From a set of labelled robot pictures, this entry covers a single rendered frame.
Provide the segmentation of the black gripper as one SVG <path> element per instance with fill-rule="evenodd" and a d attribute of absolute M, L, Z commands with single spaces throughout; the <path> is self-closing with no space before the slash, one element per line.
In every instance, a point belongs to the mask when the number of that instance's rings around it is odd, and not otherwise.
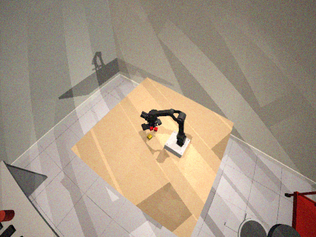
<path fill-rule="evenodd" d="M 145 130 L 150 129 L 150 127 L 153 127 L 153 128 L 157 127 L 158 126 L 157 124 L 158 125 L 162 124 L 160 119 L 157 119 L 157 121 L 155 121 L 154 123 L 150 123 L 150 122 L 148 122 L 147 124 L 143 123 L 141 124 L 141 126 L 142 126 L 143 131 L 145 131 Z"/>

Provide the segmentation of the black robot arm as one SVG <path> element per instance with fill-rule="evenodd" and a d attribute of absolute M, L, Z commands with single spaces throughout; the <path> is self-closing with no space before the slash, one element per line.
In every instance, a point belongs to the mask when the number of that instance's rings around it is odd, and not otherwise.
<path fill-rule="evenodd" d="M 174 113 L 179 114 L 178 117 L 176 118 L 174 116 Z M 172 119 L 174 121 L 176 121 L 179 124 L 179 131 L 178 134 L 176 136 L 177 138 L 177 145 L 179 145 L 179 147 L 182 147 L 185 143 L 185 133 L 184 133 L 184 122 L 186 119 L 186 114 L 180 110 L 174 110 L 174 109 L 169 109 L 169 110 L 156 110 L 156 109 L 152 109 L 151 111 L 149 111 L 149 113 L 146 113 L 144 111 L 142 111 L 140 117 L 144 118 L 145 121 L 150 122 L 150 123 L 154 123 L 155 121 L 157 121 L 158 117 L 161 116 L 170 116 L 172 117 Z M 149 121 L 148 121 L 149 120 Z"/>

